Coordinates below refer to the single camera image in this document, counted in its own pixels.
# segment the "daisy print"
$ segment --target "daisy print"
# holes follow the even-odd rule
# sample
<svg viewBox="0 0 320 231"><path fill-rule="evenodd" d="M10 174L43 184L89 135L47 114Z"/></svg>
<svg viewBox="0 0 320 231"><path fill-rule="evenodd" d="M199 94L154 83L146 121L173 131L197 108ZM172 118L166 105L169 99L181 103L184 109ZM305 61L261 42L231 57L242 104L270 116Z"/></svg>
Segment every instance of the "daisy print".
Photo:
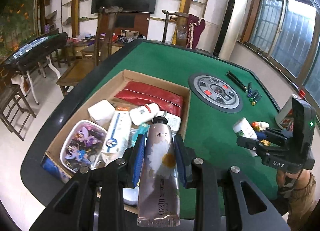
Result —
<svg viewBox="0 0 320 231"><path fill-rule="evenodd" d="M167 140L160 141L151 147L151 153L147 156L151 167L152 175L162 176L169 179L170 176L176 177L176 159L174 151Z"/></svg>

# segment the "red square button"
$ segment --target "red square button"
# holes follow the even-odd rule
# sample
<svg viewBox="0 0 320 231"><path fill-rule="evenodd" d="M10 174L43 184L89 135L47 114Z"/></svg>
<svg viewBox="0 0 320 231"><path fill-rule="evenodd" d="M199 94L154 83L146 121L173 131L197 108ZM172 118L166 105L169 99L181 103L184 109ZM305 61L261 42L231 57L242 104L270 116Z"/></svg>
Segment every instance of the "red square button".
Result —
<svg viewBox="0 0 320 231"><path fill-rule="evenodd" d="M209 90L204 91L208 96L212 95L212 93Z"/></svg>

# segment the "white tile floor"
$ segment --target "white tile floor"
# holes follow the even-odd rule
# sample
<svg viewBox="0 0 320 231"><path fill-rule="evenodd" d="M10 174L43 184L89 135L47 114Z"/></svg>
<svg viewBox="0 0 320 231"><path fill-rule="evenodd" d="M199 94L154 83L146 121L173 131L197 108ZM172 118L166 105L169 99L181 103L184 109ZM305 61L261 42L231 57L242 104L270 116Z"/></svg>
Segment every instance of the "white tile floor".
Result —
<svg viewBox="0 0 320 231"><path fill-rule="evenodd" d="M21 135L25 138L21 141L15 134L11 134L4 124L0 123L0 199L12 217L13 221L22 231L27 231L43 211L44 206L27 190L20 177L22 161L44 122L62 101L63 96L60 87L56 85L57 76L46 69L47 77L43 78L38 72L32 74L35 92L39 100L37 105L31 92L27 96L36 118L29 117ZM14 120L15 128L19 129L24 121L26 113L18 112L17 120Z"/></svg>

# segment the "window frame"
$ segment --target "window frame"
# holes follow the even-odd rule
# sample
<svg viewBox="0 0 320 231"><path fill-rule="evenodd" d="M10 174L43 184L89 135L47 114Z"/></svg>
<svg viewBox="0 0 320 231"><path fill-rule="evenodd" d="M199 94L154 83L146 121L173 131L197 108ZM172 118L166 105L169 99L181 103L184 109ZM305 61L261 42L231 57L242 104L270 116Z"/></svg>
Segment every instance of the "window frame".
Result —
<svg viewBox="0 0 320 231"><path fill-rule="evenodd" d="M284 23L284 15L286 10L287 0L282 0L282 1L283 1L283 4L281 9L281 15L279 18L279 23L276 29L276 34L274 36L272 45L268 53L259 50L258 47L256 47L255 45L249 42L251 35L254 32L256 20L259 16L261 0L252 0L251 8L249 10L244 32L241 37L241 42L247 45L250 49L255 51L257 54L259 54L261 58L267 59L272 65L274 65L279 70L279 74L282 77L286 77L286 80L289 80L291 82L291 86L296 86L294 88L296 92L298 92L299 89L302 89L306 93L305 95L306 100L310 103L310 105L312 105L315 108L317 116L318 118L320 118L320 104L317 104L315 99L311 96L311 94L308 92L308 90L304 86L304 83L306 82L306 80L308 79L309 75L312 72L311 69L312 69L313 63L316 61L317 54L320 55L320 15L316 11L315 26L314 26L310 48L309 48L307 57L300 70L300 73L298 74L297 77L295 77L288 69L286 69L282 64L276 61L271 55L276 46L276 42L279 38L283 23ZM310 0L295 0L295 1L307 4L310 6L314 6Z"/></svg>

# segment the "marker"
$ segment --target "marker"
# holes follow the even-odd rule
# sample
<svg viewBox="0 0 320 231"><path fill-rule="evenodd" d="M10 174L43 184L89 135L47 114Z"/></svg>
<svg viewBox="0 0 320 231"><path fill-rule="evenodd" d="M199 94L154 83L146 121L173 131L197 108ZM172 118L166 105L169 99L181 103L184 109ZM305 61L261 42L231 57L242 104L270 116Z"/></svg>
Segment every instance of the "marker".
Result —
<svg viewBox="0 0 320 231"><path fill-rule="evenodd" d="M248 87L247 87L248 93L251 93L251 91L252 91L251 85L252 85L252 83L250 81L249 84L248 84Z"/></svg>
<svg viewBox="0 0 320 231"><path fill-rule="evenodd" d="M247 87L242 84L242 82L229 70L227 72L227 77L231 79L239 88L241 88L244 92L247 92Z"/></svg>
<svg viewBox="0 0 320 231"><path fill-rule="evenodd" d="M252 95L254 95L254 94L257 93L257 92L258 92L258 90L255 89L254 91L252 91L251 93L249 93L249 94L247 95L247 97L251 97Z"/></svg>
<svg viewBox="0 0 320 231"><path fill-rule="evenodd" d="M259 95L258 97L256 97L256 99L251 103L251 105L254 106L260 99L261 99L261 95Z"/></svg>
<svg viewBox="0 0 320 231"><path fill-rule="evenodd" d="M258 97L258 96L259 96L259 92L256 92L255 94L253 94L253 95L251 96L251 98L249 98L249 101L250 101L250 102L254 101L254 100L256 99L256 97Z"/></svg>

